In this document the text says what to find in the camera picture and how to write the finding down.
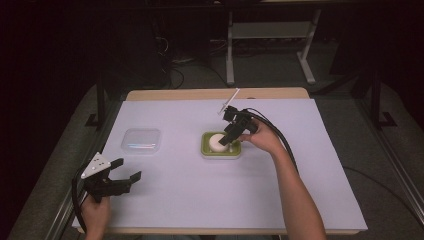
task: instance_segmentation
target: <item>gray carpet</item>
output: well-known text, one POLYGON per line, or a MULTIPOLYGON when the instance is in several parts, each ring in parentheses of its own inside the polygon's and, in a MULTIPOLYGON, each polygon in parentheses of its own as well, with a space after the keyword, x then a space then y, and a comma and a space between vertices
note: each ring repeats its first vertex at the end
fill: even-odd
MULTIPOLYGON (((250 57, 234 59, 236 86, 243 87, 305 87, 309 91, 320 89, 340 76, 329 76, 336 43, 314 44, 309 55, 317 84, 306 83, 293 45, 284 45, 278 51, 260 52, 250 57)), ((211 58, 210 66, 190 62, 177 67, 184 75, 181 88, 225 88, 224 56, 211 58)), ((171 73, 173 85, 182 76, 171 73)), ((342 165, 359 170, 389 187, 407 202, 384 149, 368 123, 363 104, 349 97, 352 83, 337 89, 328 96, 316 97, 328 134, 342 165)), ((91 89, 64 131, 36 187, 23 209, 9 239, 46 239, 55 234, 50 227, 55 221, 64 197, 69 191, 70 180, 83 159, 99 148, 104 132, 84 124, 89 115, 96 112, 95 88, 91 89)), ((113 122, 119 103, 108 102, 109 120, 113 122)), ((392 114, 398 127, 384 128, 383 132, 401 157, 417 188, 424 193, 423 159, 424 134, 402 106, 397 94, 383 86, 382 110, 392 114)), ((352 236, 329 236, 329 239, 423 239, 424 232, 407 209, 386 189, 363 175, 345 170, 353 192, 360 204, 369 230, 352 236)), ((56 234, 56 239, 83 239, 83 235, 69 226, 56 234)), ((106 236, 105 239, 137 239, 139 236, 106 236)))

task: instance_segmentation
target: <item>plastic lid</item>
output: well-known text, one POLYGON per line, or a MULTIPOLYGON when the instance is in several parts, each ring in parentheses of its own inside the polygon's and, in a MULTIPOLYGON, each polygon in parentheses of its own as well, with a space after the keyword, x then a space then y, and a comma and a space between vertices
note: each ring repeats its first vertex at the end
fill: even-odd
POLYGON ((128 154, 154 154, 159 150, 161 132, 156 128, 130 128, 121 148, 128 154))

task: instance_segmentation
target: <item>person's right hand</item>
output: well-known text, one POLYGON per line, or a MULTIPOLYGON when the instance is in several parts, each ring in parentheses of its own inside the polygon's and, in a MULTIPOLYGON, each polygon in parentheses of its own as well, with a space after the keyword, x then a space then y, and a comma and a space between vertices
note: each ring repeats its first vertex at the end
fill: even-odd
POLYGON ((256 147, 269 152, 270 154, 275 154, 279 150, 285 150, 280 138, 274 131, 271 130, 271 128, 257 119, 252 119, 252 122, 258 126, 256 133, 242 134, 238 140, 249 141, 256 147))
POLYGON ((110 197, 103 197, 101 202, 97 203, 91 195, 88 195, 82 203, 81 211, 87 227, 85 239, 102 239, 111 217, 110 197))

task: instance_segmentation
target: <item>table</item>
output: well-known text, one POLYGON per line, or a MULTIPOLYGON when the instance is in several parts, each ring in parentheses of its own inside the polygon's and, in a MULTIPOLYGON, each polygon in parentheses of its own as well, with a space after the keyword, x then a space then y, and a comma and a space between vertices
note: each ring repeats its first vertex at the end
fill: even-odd
MULTIPOLYGON (((263 2, 288 2, 288 1, 263 1, 263 2)), ((297 52, 297 57, 302 67, 308 84, 315 84, 315 78, 309 67, 307 56, 317 28, 321 9, 314 11, 311 21, 302 22, 253 22, 236 23, 232 20, 232 11, 229 12, 228 22, 228 40, 226 56, 227 84, 233 85, 234 66, 233 66, 233 39, 251 39, 251 38, 304 38, 305 46, 302 51, 297 52)))
MULTIPOLYGON (((111 179, 128 178, 139 170, 143 173, 129 194, 112 197, 108 232, 286 233, 268 153, 245 142, 236 160, 207 160, 200 154, 201 135, 222 131, 227 125, 217 112, 233 93, 234 89, 196 89, 128 95, 103 155, 110 160, 125 159, 123 166, 111 171, 111 179), (134 127, 159 129, 159 151, 153 155, 123 153, 120 143, 126 130, 134 127)), ((241 89, 231 105, 261 111, 285 134, 327 233, 354 234, 367 229, 315 102, 304 89, 241 89), (293 126, 301 126, 307 134, 299 134, 293 126)))

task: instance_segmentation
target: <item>white object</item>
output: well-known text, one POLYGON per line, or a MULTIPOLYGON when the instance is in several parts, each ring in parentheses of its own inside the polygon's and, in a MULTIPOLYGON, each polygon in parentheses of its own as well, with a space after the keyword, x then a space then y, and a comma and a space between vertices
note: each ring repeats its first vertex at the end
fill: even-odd
MULTIPOLYGON (((143 169, 143 180, 132 186, 130 194, 111 199, 110 230, 285 233, 275 167, 268 153, 249 142, 242 143, 237 161, 209 161, 199 151, 202 133, 228 124, 211 111, 222 102, 123 102, 103 155, 125 158, 124 166, 111 171, 111 179, 125 179, 134 169, 143 169), (193 109, 195 115, 187 114, 193 109), (122 155, 122 138, 135 124, 161 129, 160 151, 151 156, 122 155)), ((234 99, 232 105, 259 110, 284 133, 328 232, 367 229, 313 99, 234 99)))
POLYGON ((224 104, 222 104, 221 111, 218 112, 218 115, 221 115, 221 113, 228 107, 228 105, 230 105, 231 101, 233 101, 239 91, 240 88, 236 88, 236 92, 224 104))
POLYGON ((110 167, 110 161, 103 157, 100 153, 96 153, 88 164, 87 168, 81 174, 81 178, 85 179, 94 174, 101 172, 110 167))
POLYGON ((230 144, 227 144, 224 146, 221 143, 219 143, 219 140, 221 140, 223 137, 224 137, 224 134, 217 133, 209 139, 209 147, 212 150, 212 152, 225 152, 228 150, 228 147, 230 144))

